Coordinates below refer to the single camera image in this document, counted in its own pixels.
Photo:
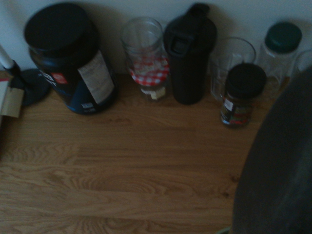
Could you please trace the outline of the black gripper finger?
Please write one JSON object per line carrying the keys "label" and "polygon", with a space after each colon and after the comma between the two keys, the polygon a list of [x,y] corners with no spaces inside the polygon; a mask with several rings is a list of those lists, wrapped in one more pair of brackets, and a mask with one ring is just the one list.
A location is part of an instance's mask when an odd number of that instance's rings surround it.
{"label": "black gripper finger", "polygon": [[312,72],[275,101],[249,150],[234,197],[233,234],[312,231]]}

